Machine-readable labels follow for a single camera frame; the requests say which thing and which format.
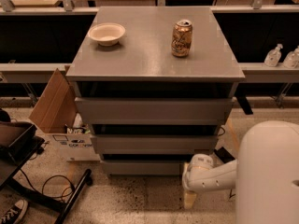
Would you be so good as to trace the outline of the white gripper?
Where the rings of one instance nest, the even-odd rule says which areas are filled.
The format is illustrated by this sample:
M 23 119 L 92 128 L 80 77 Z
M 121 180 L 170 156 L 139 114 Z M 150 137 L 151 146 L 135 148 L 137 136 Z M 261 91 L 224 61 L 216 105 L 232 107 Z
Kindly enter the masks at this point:
M 182 174 L 184 188 L 183 202 L 185 209 L 191 209 L 197 198 L 196 193 L 212 191 L 216 186 L 214 161 L 205 154 L 196 154 L 184 164 Z

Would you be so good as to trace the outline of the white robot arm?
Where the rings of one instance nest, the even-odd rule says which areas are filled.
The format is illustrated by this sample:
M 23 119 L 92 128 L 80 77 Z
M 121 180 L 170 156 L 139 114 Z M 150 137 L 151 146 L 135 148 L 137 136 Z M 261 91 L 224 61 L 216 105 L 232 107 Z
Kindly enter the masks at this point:
M 244 135 L 238 156 L 216 167 L 196 154 L 184 165 L 184 207 L 196 196 L 235 190 L 235 224 L 299 224 L 299 125 L 269 120 Z

